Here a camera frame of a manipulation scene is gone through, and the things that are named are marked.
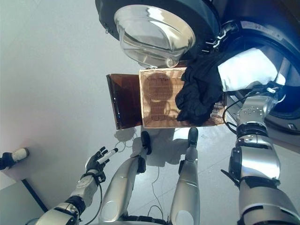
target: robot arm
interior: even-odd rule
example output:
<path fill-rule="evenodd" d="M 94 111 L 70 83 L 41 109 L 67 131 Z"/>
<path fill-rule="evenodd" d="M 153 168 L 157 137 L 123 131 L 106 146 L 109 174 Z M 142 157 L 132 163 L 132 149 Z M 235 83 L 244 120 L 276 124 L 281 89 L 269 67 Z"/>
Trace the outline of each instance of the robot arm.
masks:
<path fill-rule="evenodd" d="M 106 177 L 103 172 L 105 164 L 109 162 L 109 157 L 116 153 L 118 149 L 108 152 L 102 147 L 93 155 L 86 164 L 86 173 L 82 175 L 76 185 L 76 189 L 71 196 L 63 203 L 47 211 L 36 223 L 36 225 L 77 225 L 80 216 L 86 207 L 92 203 L 93 196 L 100 183 Z"/>
<path fill-rule="evenodd" d="M 270 93 L 251 96 L 237 114 L 237 142 L 227 175 L 240 189 L 238 225 L 300 225 L 291 200 L 277 188 L 280 162 L 264 123 L 276 103 Z"/>

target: white towel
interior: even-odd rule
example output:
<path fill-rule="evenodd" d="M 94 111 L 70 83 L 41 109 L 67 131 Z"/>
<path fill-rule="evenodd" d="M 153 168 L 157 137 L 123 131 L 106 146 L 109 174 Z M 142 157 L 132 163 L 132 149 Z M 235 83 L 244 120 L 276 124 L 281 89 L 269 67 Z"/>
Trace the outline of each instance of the white towel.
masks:
<path fill-rule="evenodd" d="M 223 91 L 251 88 L 257 82 L 274 81 L 278 71 L 270 59 L 257 48 L 241 52 L 218 66 Z"/>

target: washing machine door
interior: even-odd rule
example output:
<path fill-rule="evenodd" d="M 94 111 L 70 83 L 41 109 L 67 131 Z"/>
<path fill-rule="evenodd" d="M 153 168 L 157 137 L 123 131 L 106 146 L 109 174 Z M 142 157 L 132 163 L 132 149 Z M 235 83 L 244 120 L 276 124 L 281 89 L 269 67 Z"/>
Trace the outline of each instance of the washing machine door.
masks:
<path fill-rule="evenodd" d="M 171 68 L 195 58 L 221 31 L 208 0 L 96 0 L 96 7 L 106 32 L 145 67 Z"/>
<path fill-rule="evenodd" d="M 298 0 L 214 0 L 223 26 L 235 26 L 219 51 L 244 51 L 267 45 L 290 63 L 286 97 L 265 122 L 274 139 L 300 146 L 300 2 Z M 233 93 L 241 99 L 247 90 Z"/>

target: electrical wire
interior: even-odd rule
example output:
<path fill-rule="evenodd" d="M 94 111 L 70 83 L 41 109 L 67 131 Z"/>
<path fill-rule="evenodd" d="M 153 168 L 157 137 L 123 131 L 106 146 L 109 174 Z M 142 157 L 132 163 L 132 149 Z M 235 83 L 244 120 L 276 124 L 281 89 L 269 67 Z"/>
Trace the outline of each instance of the electrical wire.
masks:
<path fill-rule="evenodd" d="M 101 184 L 99 184 L 99 187 L 100 187 L 100 196 L 101 196 L 101 197 L 100 197 L 100 205 L 99 205 L 99 209 L 98 209 L 96 215 L 94 216 L 94 218 L 91 219 L 89 222 L 87 222 L 87 223 L 84 224 L 84 225 L 88 225 L 88 224 L 90 224 L 91 222 L 93 222 L 93 221 L 97 218 L 97 216 L 98 216 L 98 214 L 99 214 L 99 212 L 100 212 L 100 208 L 101 208 L 101 205 L 102 205 L 102 187 L 101 187 Z"/>
<path fill-rule="evenodd" d="M 225 125 L 228 127 L 228 129 L 229 129 L 231 132 L 233 132 L 235 135 L 237 134 L 237 133 L 236 133 L 236 130 L 232 129 L 232 128 L 230 127 L 230 125 L 233 126 L 233 127 L 235 127 L 235 128 L 236 128 L 236 125 L 233 124 L 233 123 L 231 123 L 231 122 L 226 122 L 226 121 L 225 121 L 225 114 L 226 114 L 227 110 L 228 110 L 230 107 L 234 106 L 234 105 L 237 104 L 238 102 L 240 102 L 240 101 L 242 101 L 242 100 L 244 100 L 244 99 L 246 99 L 246 98 L 248 98 L 248 97 L 251 97 L 251 96 L 261 95 L 261 94 L 268 93 L 269 91 L 262 92 L 262 93 L 258 93 L 258 94 L 256 94 L 256 92 L 257 92 L 256 90 L 253 90 L 253 91 L 249 92 L 249 93 L 246 94 L 243 98 L 237 100 L 236 102 L 234 102 L 234 103 L 232 103 L 230 106 L 228 106 L 228 107 L 224 110 L 224 112 L 223 112 L 223 115 L 222 115 L 223 122 L 224 122 Z"/>
<path fill-rule="evenodd" d="M 230 107 L 232 107 L 232 106 L 234 106 L 235 104 L 237 104 L 238 102 L 240 102 L 240 101 L 246 99 L 247 97 L 248 97 L 248 96 L 245 96 L 245 97 L 239 99 L 238 101 L 232 103 L 230 106 L 228 106 L 228 107 L 224 110 L 223 115 L 222 115 L 223 122 L 224 122 L 225 125 L 228 127 L 228 129 L 229 129 L 231 132 L 233 132 L 235 135 L 236 135 L 236 130 L 232 129 L 232 128 L 230 127 L 230 125 L 233 126 L 233 127 L 236 127 L 236 125 L 233 124 L 233 123 L 231 123 L 231 122 L 226 122 L 226 121 L 225 121 L 225 115 L 226 115 L 227 110 L 228 110 Z"/>
<path fill-rule="evenodd" d="M 159 211 L 160 211 L 160 213 L 161 213 L 161 217 L 164 219 L 164 214 L 163 214 L 162 210 L 161 210 L 157 205 L 152 205 L 152 206 L 150 207 L 147 216 L 149 216 L 150 211 L 151 211 L 151 209 L 152 209 L 153 207 L 157 207 L 157 208 L 159 209 Z"/>
<path fill-rule="evenodd" d="M 155 181 L 153 181 L 153 182 L 151 183 L 151 186 L 152 186 L 152 192 L 153 192 L 153 194 L 154 194 L 154 196 L 155 196 L 155 198 L 156 198 L 156 200 L 158 201 L 158 204 L 159 204 L 159 206 L 160 206 L 160 209 L 159 209 L 159 210 L 160 210 L 160 212 L 161 212 L 162 219 L 164 219 L 163 207 L 161 207 L 160 201 L 159 201 L 158 197 L 156 196 L 156 194 L 155 194 L 155 192 L 154 192 L 154 187 L 153 187 L 153 184 L 158 180 L 158 178 L 159 178 L 159 166 L 158 166 L 157 177 L 156 177 Z M 152 205 L 152 206 L 150 207 L 149 212 L 148 212 L 148 215 L 149 215 L 149 213 L 150 213 L 151 208 L 154 207 L 154 206 L 156 206 L 156 205 Z"/>

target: white marker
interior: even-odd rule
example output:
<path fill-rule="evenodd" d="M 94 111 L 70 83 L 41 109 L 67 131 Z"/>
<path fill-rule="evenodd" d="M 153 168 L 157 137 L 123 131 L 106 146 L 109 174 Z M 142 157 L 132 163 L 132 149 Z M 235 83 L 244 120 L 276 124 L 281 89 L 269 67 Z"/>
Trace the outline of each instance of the white marker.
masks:
<path fill-rule="evenodd" d="M 108 158 L 110 158 L 113 154 L 115 154 L 118 151 L 118 149 L 113 149 L 111 151 L 109 151 L 108 153 L 106 153 L 102 158 L 98 159 L 97 161 L 102 164 L 104 163 L 106 160 L 108 160 Z"/>

